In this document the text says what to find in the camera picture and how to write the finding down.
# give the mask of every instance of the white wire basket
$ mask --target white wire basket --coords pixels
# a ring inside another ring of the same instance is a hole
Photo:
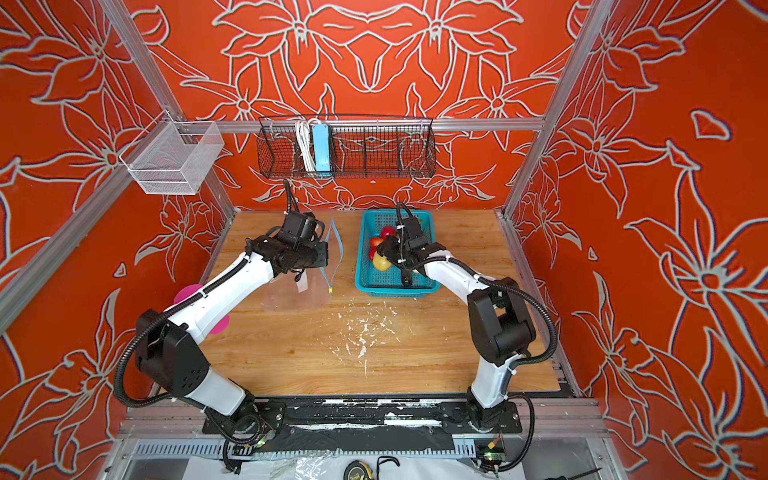
[[[219,127],[211,122],[196,144],[185,141],[171,122],[157,128],[149,145],[123,163],[147,194],[195,195],[224,147]]]

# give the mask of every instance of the wooden table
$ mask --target wooden table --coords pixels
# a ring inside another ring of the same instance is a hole
[[[344,255],[333,281],[333,296],[321,276],[313,294],[328,296],[322,306],[276,310],[264,293],[271,288],[298,292],[293,276],[258,289],[230,313],[230,325],[211,335],[202,350],[218,372],[261,396],[354,393],[465,392],[475,378],[478,353],[472,344],[466,305],[442,287],[414,299],[372,298],[355,288],[360,212],[315,211],[334,223]],[[433,211],[437,240],[479,272],[517,279],[495,213]],[[217,258],[214,275],[283,214],[237,214]],[[331,248],[330,255],[336,251]],[[540,339],[530,347],[544,351]],[[511,391],[557,391],[550,362],[522,366]]]

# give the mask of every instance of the red wall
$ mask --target red wall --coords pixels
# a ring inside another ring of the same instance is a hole
[[[757,3],[617,2],[515,212],[632,478],[768,471]]]
[[[159,112],[97,2],[0,6],[0,288]],[[197,283],[223,228],[204,187],[132,184],[0,341],[0,478],[95,478],[125,408],[116,358],[137,317]],[[128,373],[129,392],[149,382]]]
[[[190,119],[313,112],[543,115],[588,2],[195,2],[127,0]],[[431,180],[302,180],[310,206],[493,208],[531,132],[439,136]],[[217,173],[243,209],[280,209],[252,135],[228,135]]]

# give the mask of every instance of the teal plastic basket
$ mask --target teal plastic basket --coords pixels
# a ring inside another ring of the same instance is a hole
[[[435,221],[432,214],[424,210],[413,210],[422,224],[424,234],[431,242],[435,241]],[[440,284],[423,276],[413,273],[413,285],[405,288],[400,281],[400,270],[391,266],[386,272],[373,268],[373,262],[368,260],[368,250],[372,237],[378,237],[382,228],[394,227],[397,213],[394,210],[368,210],[362,214],[360,224],[360,245],[357,248],[357,268],[355,268],[355,286],[361,292],[370,296],[395,298],[422,298],[428,293],[439,290]]]

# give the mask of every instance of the white cable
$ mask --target white cable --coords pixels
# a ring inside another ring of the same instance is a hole
[[[296,141],[299,143],[301,157],[304,160],[304,169],[308,172],[314,172],[316,168],[315,159],[312,158],[312,150],[310,146],[310,122],[320,123],[316,118],[310,118],[309,121],[296,121]]]

